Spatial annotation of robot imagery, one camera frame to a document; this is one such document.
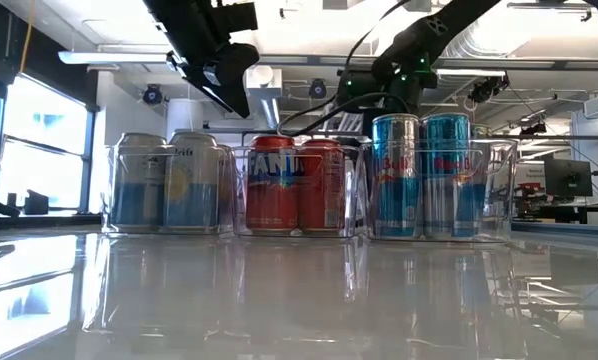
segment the silver can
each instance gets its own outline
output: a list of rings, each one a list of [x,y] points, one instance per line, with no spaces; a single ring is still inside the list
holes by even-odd
[[[372,122],[371,217],[374,236],[417,239],[421,236],[420,159],[416,153],[419,118],[392,114]]]
[[[175,232],[213,233],[218,225],[219,160],[211,135],[175,130],[174,155],[166,163],[164,227]]]
[[[157,230],[162,222],[166,140],[125,133],[113,160],[113,192],[109,223],[117,231]]]

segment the window frame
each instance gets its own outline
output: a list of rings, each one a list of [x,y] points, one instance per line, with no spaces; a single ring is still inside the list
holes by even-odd
[[[79,196],[79,206],[78,207],[50,207],[49,210],[51,211],[62,211],[62,210],[75,210],[79,212],[87,212],[88,211],[88,202],[90,197],[90,174],[92,171],[92,151],[93,151],[93,133],[94,133],[94,122],[95,122],[95,112],[88,109],[83,103],[76,101],[70,96],[63,94],[62,92],[53,89],[52,87],[34,79],[29,76],[22,76],[26,80],[32,81],[39,86],[42,86],[50,91],[66,98],[71,101],[75,101],[76,103],[84,106],[86,109],[86,131],[85,131],[85,141],[84,141],[84,149],[83,154],[76,154],[58,147],[54,147],[51,145],[47,145],[44,143],[21,139],[16,136],[6,135],[3,131],[4,129],[4,122],[5,122],[5,110],[6,110],[6,103],[8,101],[8,95],[4,99],[0,98],[0,154],[3,154],[4,147],[7,141],[15,142],[24,144],[27,146],[34,147],[41,151],[59,154],[59,155],[73,155],[78,156],[82,163],[83,163],[83,170],[81,172],[81,189],[80,189],[80,196]]]

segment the can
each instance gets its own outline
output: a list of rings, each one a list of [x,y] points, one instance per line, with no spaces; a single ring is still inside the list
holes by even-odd
[[[218,145],[222,150],[220,154],[219,167],[219,225],[226,230],[232,228],[234,201],[233,193],[235,191],[235,171],[236,159],[230,146]]]
[[[456,241],[475,235],[470,122],[464,114],[424,119],[424,235]]]
[[[491,129],[487,125],[470,125],[470,164],[474,167],[472,176],[472,186],[475,196],[474,219],[475,232],[479,233],[479,228],[483,220],[488,184],[488,168],[492,157],[492,145],[489,140]]]
[[[211,135],[175,130],[174,156],[166,164],[164,226],[170,231],[215,232],[218,218],[219,160]]]
[[[345,159],[337,140],[308,140],[300,150],[304,181],[299,186],[299,228],[337,232],[345,226]]]
[[[269,234],[297,228],[297,196],[303,175],[294,140],[260,136],[248,153],[246,227]]]
[[[166,140],[124,133],[114,150],[110,225],[118,231],[151,231],[162,223]]]
[[[378,238],[421,236],[420,160],[416,153],[419,118],[380,116],[372,122],[373,186],[371,220]]]

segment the security camera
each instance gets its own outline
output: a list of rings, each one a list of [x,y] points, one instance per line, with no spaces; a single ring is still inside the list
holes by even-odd
[[[312,80],[310,91],[308,91],[308,95],[310,95],[312,99],[323,99],[326,97],[326,93],[326,84],[323,79]]]
[[[163,93],[157,84],[148,84],[148,88],[143,93],[143,102],[150,106],[159,105],[164,101]]]

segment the red can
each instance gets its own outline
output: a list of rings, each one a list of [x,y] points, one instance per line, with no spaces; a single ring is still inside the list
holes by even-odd
[[[299,188],[299,224],[304,232],[336,231],[345,224],[345,158],[339,142],[306,141],[301,150],[305,171]]]
[[[297,228],[297,196],[303,176],[294,140],[262,136],[248,153],[246,227],[255,232]]]

